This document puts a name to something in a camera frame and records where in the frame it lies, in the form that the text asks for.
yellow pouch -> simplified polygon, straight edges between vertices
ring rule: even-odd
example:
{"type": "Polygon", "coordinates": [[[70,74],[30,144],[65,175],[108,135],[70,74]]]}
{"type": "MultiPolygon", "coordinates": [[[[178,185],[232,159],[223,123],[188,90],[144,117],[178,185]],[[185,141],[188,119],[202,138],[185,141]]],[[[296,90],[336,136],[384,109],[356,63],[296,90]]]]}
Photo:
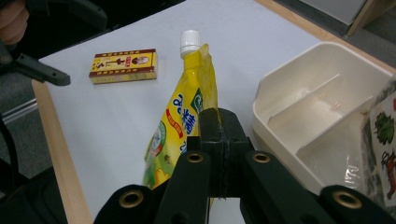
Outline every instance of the yellow pouch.
{"type": "Polygon", "coordinates": [[[155,189],[173,173],[187,149],[187,136],[198,135],[198,113],[218,108],[218,91],[209,46],[184,57],[184,72],[146,152],[143,185],[155,189]]]}

white cap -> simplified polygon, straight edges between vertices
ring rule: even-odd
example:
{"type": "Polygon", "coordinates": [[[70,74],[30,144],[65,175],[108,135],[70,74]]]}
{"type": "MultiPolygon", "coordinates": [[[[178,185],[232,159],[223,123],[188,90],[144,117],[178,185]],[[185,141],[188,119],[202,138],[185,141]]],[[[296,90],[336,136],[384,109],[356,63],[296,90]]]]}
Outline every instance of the white cap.
{"type": "Polygon", "coordinates": [[[188,30],[181,34],[180,57],[198,50],[201,47],[201,35],[198,31],[188,30]]]}

white tray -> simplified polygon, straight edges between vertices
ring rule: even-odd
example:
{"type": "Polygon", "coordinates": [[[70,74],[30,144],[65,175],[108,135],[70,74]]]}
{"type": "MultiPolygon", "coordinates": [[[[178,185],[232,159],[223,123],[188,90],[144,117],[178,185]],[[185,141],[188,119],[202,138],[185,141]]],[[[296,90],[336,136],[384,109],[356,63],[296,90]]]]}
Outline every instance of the white tray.
{"type": "Polygon", "coordinates": [[[305,51],[260,81],[253,129],[310,191],[364,192],[361,122],[391,73],[335,43],[305,51]]]}

red and yellow box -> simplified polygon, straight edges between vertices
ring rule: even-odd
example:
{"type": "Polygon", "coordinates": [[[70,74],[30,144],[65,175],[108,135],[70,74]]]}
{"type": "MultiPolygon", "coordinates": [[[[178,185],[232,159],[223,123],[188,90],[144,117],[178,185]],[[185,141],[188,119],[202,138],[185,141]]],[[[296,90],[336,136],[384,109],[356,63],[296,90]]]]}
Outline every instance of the red and yellow box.
{"type": "Polygon", "coordinates": [[[139,49],[96,54],[90,72],[93,84],[157,78],[155,49],[139,49]]]}

white table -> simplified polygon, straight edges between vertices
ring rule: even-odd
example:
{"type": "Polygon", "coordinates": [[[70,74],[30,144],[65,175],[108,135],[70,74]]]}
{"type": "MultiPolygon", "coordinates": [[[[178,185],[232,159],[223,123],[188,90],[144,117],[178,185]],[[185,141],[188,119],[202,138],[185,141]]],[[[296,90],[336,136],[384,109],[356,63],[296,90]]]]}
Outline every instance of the white table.
{"type": "MultiPolygon", "coordinates": [[[[257,149],[251,122],[259,80],[320,42],[252,0],[187,0],[42,59],[72,79],[49,92],[92,218],[115,190],[141,184],[146,147],[183,71],[180,34],[189,29],[210,46],[219,107],[237,115],[257,149]],[[88,78],[96,53],[152,48],[155,80],[93,85],[88,78]]],[[[243,223],[238,203],[215,202],[211,223],[243,223]]]]}

